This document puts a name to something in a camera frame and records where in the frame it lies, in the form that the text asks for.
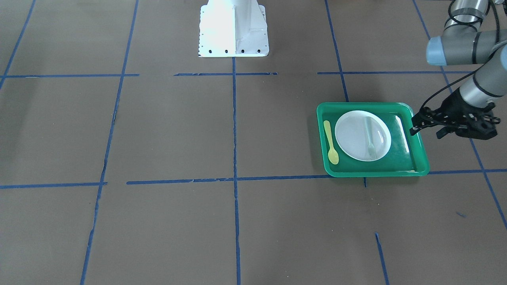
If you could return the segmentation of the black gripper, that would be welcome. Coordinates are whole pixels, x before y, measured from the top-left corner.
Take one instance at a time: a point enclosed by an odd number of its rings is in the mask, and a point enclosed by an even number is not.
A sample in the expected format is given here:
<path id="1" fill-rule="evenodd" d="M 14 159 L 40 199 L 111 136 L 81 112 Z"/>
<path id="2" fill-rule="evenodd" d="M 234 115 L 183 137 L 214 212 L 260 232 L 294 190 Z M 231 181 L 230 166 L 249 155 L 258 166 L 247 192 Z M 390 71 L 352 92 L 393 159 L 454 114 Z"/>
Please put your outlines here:
<path id="1" fill-rule="evenodd" d="M 466 102 L 459 90 L 454 91 L 442 102 L 441 106 L 435 111 L 429 107 L 422 107 L 412 117 L 412 128 L 433 127 L 435 123 L 445 125 L 436 132 L 437 139 L 442 139 L 446 135 L 452 134 L 460 127 L 459 123 L 463 116 L 469 113 L 477 114 L 481 112 L 492 112 L 496 103 L 492 99 L 487 99 L 485 105 L 477 107 Z"/>

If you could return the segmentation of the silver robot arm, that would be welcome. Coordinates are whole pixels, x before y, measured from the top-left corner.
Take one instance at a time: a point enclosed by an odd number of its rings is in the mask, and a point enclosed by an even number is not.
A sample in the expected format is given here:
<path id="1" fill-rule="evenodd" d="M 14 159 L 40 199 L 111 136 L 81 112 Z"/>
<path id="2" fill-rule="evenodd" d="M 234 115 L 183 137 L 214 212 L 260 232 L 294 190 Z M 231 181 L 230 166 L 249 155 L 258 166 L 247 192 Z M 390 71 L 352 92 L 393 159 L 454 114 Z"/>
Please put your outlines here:
<path id="1" fill-rule="evenodd" d="M 489 140 L 497 135 L 500 118 L 493 109 L 507 92 L 506 30 L 500 28 L 497 6 L 505 0 L 453 0 L 442 35 L 432 37 L 426 61 L 434 66 L 478 65 L 462 84 L 432 110 L 427 101 L 412 117 L 411 135 L 442 126 L 438 139 L 459 137 Z"/>

